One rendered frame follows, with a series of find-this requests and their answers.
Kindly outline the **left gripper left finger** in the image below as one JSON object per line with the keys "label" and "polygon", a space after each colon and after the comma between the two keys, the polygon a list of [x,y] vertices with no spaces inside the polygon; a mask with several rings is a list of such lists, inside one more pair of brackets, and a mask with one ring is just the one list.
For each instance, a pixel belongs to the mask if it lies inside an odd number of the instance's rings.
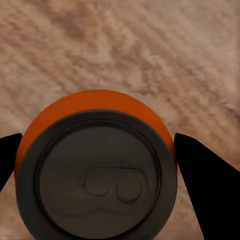
{"label": "left gripper left finger", "polygon": [[22,134],[14,134],[0,139],[0,192],[14,171],[15,158]]}

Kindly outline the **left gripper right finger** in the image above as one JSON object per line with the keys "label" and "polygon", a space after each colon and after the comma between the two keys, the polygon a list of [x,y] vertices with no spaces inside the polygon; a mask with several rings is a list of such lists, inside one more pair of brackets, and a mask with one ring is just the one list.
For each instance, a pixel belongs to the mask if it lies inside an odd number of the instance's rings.
{"label": "left gripper right finger", "polygon": [[240,240],[240,171],[191,136],[174,145],[204,240]]}

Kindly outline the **can of soda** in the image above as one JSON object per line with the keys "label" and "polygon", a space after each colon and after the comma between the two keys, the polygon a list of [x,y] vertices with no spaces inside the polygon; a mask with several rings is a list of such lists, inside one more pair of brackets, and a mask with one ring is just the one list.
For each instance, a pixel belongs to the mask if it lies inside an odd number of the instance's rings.
{"label": "can of soda", "polygon": [[153,240],[174,208],[177,176],[157,114],[101,89],[46,107],[14,162],[17,208],[35,240]]}

